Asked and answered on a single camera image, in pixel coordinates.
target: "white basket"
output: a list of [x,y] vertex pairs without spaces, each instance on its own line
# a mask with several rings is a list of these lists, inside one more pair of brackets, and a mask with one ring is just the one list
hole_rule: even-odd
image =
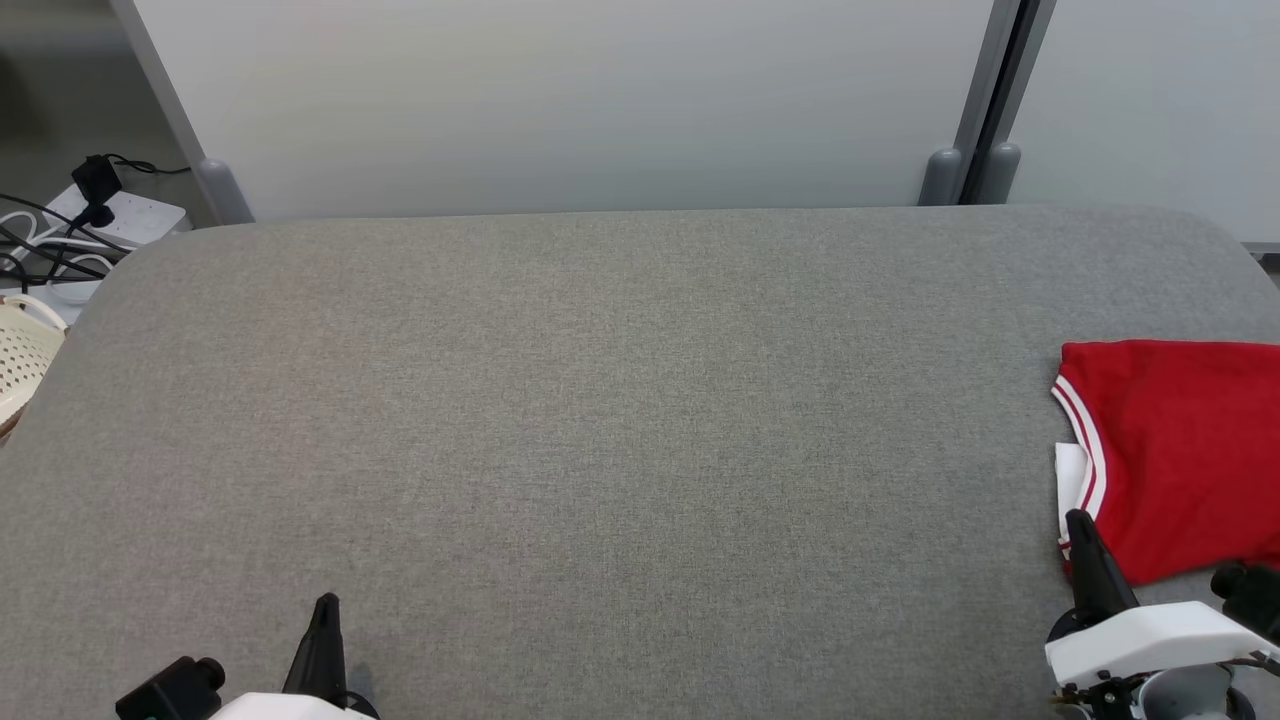
[[[49,324],[28,315],[20,305],[40,311]],[[0,437],[18,421],[18,414],[45,379],[65,332],[67,323],[58,313],[35,297],[0,296]]]

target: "white fabric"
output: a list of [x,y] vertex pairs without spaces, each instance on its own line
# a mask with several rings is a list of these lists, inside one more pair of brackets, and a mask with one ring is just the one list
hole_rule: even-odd
[[1079,507],[1080,489],[1088,471],[1089,456],[1074,442],[1053,443],[1053,471],[1057,474],[1057,528],[1060,542],[1066,542],[1066,511]]

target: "floor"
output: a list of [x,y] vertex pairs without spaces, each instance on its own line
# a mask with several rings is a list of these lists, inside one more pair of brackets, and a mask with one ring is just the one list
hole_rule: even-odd
[[1262,269],[1271,277],[1271,282],[1280,287],[1280,255],[1267,255],[1260,263]]

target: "white wall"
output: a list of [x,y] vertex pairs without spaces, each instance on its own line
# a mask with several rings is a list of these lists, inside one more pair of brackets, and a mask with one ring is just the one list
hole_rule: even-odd
[[259,219],[908,205],[991,0],[136,0]]
[[1280,4],[1061,0],[1010,132],[1010,202],[1189,210],[1280,242]]

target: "gray table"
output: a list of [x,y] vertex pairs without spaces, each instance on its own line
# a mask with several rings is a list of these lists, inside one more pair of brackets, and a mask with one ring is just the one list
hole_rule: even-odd
[[183,653],[278,689],[334,591],[389,720],[1047,716],[1048,388],[1125,337],[1280,342],[1280,295],[1124,208],[164,241],[0,451],[6,707],[105,717]]

